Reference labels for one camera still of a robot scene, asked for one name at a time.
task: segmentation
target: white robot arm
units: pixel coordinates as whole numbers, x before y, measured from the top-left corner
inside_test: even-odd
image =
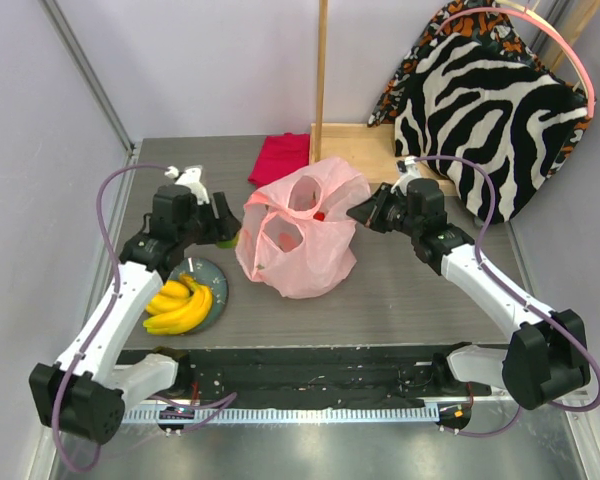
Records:
[[[438,275],[461,288],[498,325],[507,349],[460,346],[446,358],[455,381],[507,389],[523,408],[532,410],[587,385],[589,363],[553,328],[527,307],[555,320],[586,347],[584,324],[574,312],[556,312],[533,298],[482,256],[473,239],[447,222],[444,194],[435,180],[424,179],[413,158],[400,162],[403,175],[395,185],[382,184],[366,202],[349,210],[353,219],[374,231],[397,230],[411,238],[416,256]],[[488,276],[488,266],[525,299],[521,305]]]
[[[111,283],[82,331],[54,365],[39,363],[29,384],[43,425],[51,426],[53,403],[61,379],[80,361],[62,399],[60,430],[108,442],[118,430],[125,410],[167,389],[184,390],[191,383],[186,352],[158,347],[139,363],[122,371],[114,367],[140,314],[160,291],[171,271],[192,244],[222,244],[238,234],[241,224],[231,213],[223,193],[213,203],[201,182],[202,167],[179,172],[168,169],[174,184],[160,187],[153,197],[145,227],[129,239],[120,254],[120,289]],[[111,308],[101,323],[103,314]]]

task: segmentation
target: white wall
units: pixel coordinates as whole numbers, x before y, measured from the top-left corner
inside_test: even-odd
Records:
[[[80,327],[99,182],[124,152],[38,2],[0,2],[0,479],[41,427],[28,376]]]
[[[59,3],[136,140],[299,133],[315,119],[318,0]],[[331,0],[325,120],[365,122],[445,3]]]
[[[575,50],[596,87],[596,116],[565,166],[513,225],[540,298],[580,314],[600,362],[600,11]],[[563,70],[573,77],[569,66]],[[593,420],[600,426],[600,409]]]

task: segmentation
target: wooden shelf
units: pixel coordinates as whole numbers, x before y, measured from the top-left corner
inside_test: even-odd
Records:
[[[600,9],[600,0],[578,0],[567,19],[562,22],[560,35],[573,46],[584,29]],[[547,51],[541,55],[544,64],[555,72],[565,59],[565,54],[556,42],[551,42]]]
[[[316,161],[316,149],[313,145],[315,129],[316,124],[311,124],[310,163]],[[368,128],[365,124],[357,123],[324,123],[320,159],[344,158],[367,177],[372,191],[382,182],[395,183],[400,174],[396,167],[399,157],[394,154],[393,129],[393,125]],[[457,196],[456,187],[451,180],[437,175],[422,163],[418,167],[423,177],[438,181],[445,195]]]

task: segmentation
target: gray table surface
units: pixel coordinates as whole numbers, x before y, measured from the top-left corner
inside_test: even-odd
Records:
[[[264,137],[213,137],[145,140],[140,163],[204,165],[210,192],[224,191],[234,214],[254,187],[247,177]],[[142,215],[151,211],[156,188],[165,184],[155,172],[135,175],[121,239],[135,234]],[[473,218],[457,198],[447,197],[450,220],[475,236]],[[206,331],[158,338],[138,322],[128,349],[151,349],[157,343],[174,348],[449,344],[460,341],[501,343],[495,324],[458,287],[438,277],[415,257],[409,239],[359,228],[351,248],[358,260],[350,276],[320,298],[290,300],[264,284],[250,282],[235,251],[193,246],[187,255],[217,263],[229,281],[229,303],[223,316]],[[484,243],[489,258],[521,284],[507,230],[491,228]]]

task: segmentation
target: banana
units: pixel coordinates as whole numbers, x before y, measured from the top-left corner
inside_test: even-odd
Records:
[[[160,293],[172,298],[189,298],[191,296],[191,291],[175,280],[167,280],[164,287],[160,289]]]
[[[153,335],[179,335],[200,325],[213,305],[213,292],[206,285],[198,285],[194,298],[185,307],[175,312],[157,315],[143,325]]]
[[[152,335],[179,335],[200,325],[213,306],[213,292],[185,273],[179,282],[169,281],[146,310],[151,318],[142,325]]]
[[[187,303],[191,290],[175,280],[167,280],[160,292],[145,309],[149,315],[159,315],[180,308]]]
[[[188,301],[188,298],[167,297],[166,295],[159,293],[153,297],[151,302],[149,302],[147,309],[151,307],[152,310],[157,311],[158,313],[166,313],[183,307]]]
[[[161,313],[154,317],[148,318],[142,323],[142,325],[145,328],[165,328],[175,326],[180,323],[183,316],[194,310],[197,310],[202,306],[202,300],[204,300],[202,297],[203,295],[201,295],[199,292],[196,292],[184,306],[170,312]]]
[[[147,308],[145,308],[145,310],[149,315],[160,315],[162,313],[160,310],[156,310],[155,308],[153,308],[151,304],[147,305]]]

